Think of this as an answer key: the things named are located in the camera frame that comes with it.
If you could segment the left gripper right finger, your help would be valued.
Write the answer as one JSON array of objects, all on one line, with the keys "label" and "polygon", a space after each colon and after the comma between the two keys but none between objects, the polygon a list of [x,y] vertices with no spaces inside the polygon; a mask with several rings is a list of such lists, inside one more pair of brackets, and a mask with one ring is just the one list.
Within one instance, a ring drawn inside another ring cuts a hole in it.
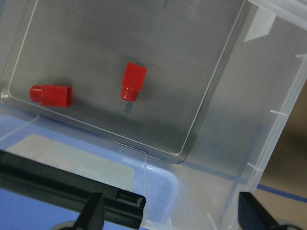
[{"label": "left gripper right finger", "polygon": [[250,192],[239,193],[238,223],[242,230],[277,230],[281,226]]}]

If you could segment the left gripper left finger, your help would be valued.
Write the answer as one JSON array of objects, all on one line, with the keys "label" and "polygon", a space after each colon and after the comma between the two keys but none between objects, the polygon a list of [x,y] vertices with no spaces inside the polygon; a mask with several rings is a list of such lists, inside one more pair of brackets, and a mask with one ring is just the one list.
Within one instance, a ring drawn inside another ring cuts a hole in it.
[{"label": "left gripper left finger", "polygon": [[102,230],[104,226],[104,197],[102,193],[90,195],[73,225],[74,230]]}]

